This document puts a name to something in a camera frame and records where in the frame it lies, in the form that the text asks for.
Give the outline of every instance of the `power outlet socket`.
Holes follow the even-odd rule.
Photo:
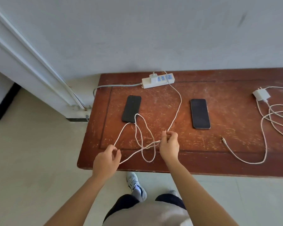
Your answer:
[[[173,73],[170,74],[163,74],[156,77],[156,74],[153,73],[149,76],[149,78],[143,78],[141,82],[141,86],[144,89],[156,87],[156,86],[163,86],[167,85],[168,83],[172,84],[175,82]]]

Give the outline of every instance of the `reddish-brown tabletop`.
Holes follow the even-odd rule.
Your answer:
[[[283,68],[172,71],[172,84],[181,94],[182,105],[171,131],[178,133],[181,163],[193,174],[276,176],[283,177],[283,136],[269,121],[263,122],[268,154],[263,164],[251,165],[237,160],[221,141],[224,137],[230,148],[245,161],[258,162],[264,157],[264,140],[261,133],[261,115],[252,92],[259,87],[283,87]],[[99,85],[135,84],[144,73],[102,74]],[[283,104],[283,89],[268,89],[270,104]],[[78,167],[92,169],[95,156],[109,144],[114,144],[124,123],[121,116],[128,95],[141,96],[139,113],[145,118],[155,140],[160,140],[161,131],[171,124],[178,105],[179,95],[169,86],[143,89],[135,87],[103,87],[97,90],[86,134],[78,159]],[[204,98],[207,101],[211,129],[192,127],[190,99]],[[263,114],[268,107],[260,102]],[[273,116],[275,121],[283,119]],[[144,145],[152,142],[143,120],[137,124],[143,133]],[[121,149],[122,160],[139,150],[135,140],[135,127],[129,124],[121,134],[116,147]],[[144,150],[146,159],[153,157],[153,148]],[[164,161],[156,150],[153,162],[147,163],[138,152],[119,166],[119,170],[168,172]]]

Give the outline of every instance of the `black baseboard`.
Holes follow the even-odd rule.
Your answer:
[[[8,93],[5,95],[4,99],[0,103],[0,120],[7,111],[8,107],[10,106],[11,102],[13,101],[14,97],[17,95],[21,87],[14,83],[13,86],[10,88]]]
[[[66,118],[70,122],[88,122],[86,118]]]

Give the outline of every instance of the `sneaker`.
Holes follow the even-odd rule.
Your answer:
[[[174,196],[177,197],[177,192],[176,192],[175,190],[170,190],[170,191],[168,192],[168,194],[173,194]]]
[[[133,192],[133,190],[138,189],[140,191],[142,200],[145,201],[147,198],[147,193],[139,184],[136,174],[134,172],[127,172],[126,180],[131,191]]]

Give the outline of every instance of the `black smartphone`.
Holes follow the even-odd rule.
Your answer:
[[[210,129],[208,107],[205,99],[191,99],[192,123],[194,128]]]
[[[141,104],[141,101],[141,96],[128,96],[125,109],[122,115],[123,122],[135,123],[134,116],[135,114],[139,113],[139,106]]]

